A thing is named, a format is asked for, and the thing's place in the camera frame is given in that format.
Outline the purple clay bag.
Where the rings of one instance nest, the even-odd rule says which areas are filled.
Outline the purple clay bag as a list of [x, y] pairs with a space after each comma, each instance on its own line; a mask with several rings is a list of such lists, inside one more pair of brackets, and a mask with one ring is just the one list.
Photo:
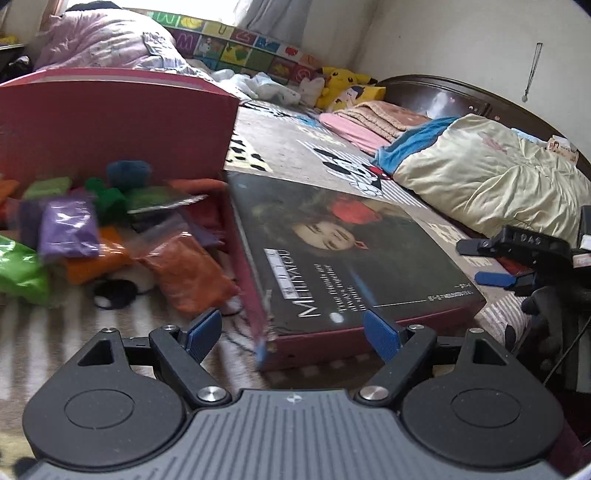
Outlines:
[[43, 212], [38, 254], [44, 262], [58, 258], [96, 258], [100, 236], [93, 202], [84, 196], [50, 200]]

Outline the red-orange clay bag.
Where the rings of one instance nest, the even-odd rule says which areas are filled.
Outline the red-orange clay bag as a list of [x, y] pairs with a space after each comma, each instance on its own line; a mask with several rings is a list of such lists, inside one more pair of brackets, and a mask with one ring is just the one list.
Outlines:
[[152, 272], [169, 304], [187, 316], [219, 307], [239, 293], [235, 282], [185, 231], [140, 248], [135, 259]]

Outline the grey curtain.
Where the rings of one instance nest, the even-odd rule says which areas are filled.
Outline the grey curtain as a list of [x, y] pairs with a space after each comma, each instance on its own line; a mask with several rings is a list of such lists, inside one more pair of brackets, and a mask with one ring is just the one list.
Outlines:
[[254, 0], [239, 20], [238, 27], [300, 45], [311, 4], [311, 0]]

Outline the pink folded blanket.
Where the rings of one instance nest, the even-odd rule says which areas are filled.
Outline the pink folded blanket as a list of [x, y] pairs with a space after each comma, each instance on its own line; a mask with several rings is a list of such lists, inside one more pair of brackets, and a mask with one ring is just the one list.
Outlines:
[[408, 130], [431, 118], [384, 101], [367, 101], [331, 113], [322, 113], [318, 121], [369, 155], [395, 142]]

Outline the purple folded duvet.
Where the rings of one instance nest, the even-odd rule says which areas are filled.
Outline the purple folded duvet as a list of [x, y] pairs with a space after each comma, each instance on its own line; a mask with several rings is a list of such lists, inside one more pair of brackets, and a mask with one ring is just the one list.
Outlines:
[[151, 18], [124, 9], [52, 16], [30, 45], [35, 70], [126, 68], [194, 75], [172, 35]]

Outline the dark green clay bag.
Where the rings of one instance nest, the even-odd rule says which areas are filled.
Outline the dark green clay bag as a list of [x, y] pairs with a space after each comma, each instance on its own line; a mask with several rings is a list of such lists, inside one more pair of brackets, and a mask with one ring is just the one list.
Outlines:
[[166, 186], [133, 189], [126, 195], [129, 215], [139, 215], [188, 206], [207, 198], [207, 194], [191, 195]]

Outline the colourful alphabet foam mat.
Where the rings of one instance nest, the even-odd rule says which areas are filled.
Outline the colourful alphabet foam mat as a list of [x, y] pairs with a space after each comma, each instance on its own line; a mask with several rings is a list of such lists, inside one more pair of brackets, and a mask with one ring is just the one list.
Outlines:
[[186, 15], [141, 13], [172, 35], [182, 57], [204, 63], [212, 71], [230, 69], [250, 76], [263, 72], [283, 85], [320, 76], [322, 63], [317, 58], [269, 36]]

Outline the yellow pikachu plush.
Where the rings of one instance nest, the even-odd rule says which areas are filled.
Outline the yellow pikachu plush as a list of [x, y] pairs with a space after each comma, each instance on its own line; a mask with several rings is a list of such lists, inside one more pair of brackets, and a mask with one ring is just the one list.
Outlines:
[[315, 107], [322, 111], [334, 112], [367, 101], [381, 101], [386, 96], [386, 88], [378, 86], [378, 81], [368, 75], [335, 67], [322, 67], [317, 73], [325, 81], [315, 102]]

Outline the dark blue clay ball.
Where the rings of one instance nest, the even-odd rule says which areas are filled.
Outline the dark blue clay ball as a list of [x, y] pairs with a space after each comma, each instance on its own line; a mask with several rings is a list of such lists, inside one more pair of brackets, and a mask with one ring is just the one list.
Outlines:
[[106, 168], [108, 183], [120, 190], [143, 188], [148, 184], [151, 166], [140, 160], [120, 160]]

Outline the dark wooden headboard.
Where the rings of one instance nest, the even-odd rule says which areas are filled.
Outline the dark wooden headboard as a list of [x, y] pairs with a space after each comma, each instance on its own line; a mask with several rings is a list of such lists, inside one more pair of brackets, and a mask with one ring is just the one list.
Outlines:
[[459, 80], [424, 74], [401, 75], [382, 80], [385, 101], [432, 119], [469, 113], [495, 120], [541, 140], [559, 130], [525, 108], [480, 87]]

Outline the red cardboard box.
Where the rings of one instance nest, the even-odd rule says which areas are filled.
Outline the red cardboard box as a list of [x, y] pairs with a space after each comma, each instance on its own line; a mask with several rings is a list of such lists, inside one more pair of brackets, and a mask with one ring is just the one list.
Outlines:
[[37, 71], [1, 86], [1, 174], [102, 177], [120, 160], [151, 180], [212, 178], [223, 167], [238, 98], [199, 77], [118, 68]]

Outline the orange clay bag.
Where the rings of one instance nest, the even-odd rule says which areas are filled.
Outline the orange clay bag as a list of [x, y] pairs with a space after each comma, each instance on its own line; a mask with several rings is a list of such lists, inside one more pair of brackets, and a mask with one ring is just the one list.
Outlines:
[[99, 255], [97, 257], [68, 258], [64, 261], [66, 278], [71, 284], [85, 284], [133, 263], [114, 226], [101, 227], [99, 240]]

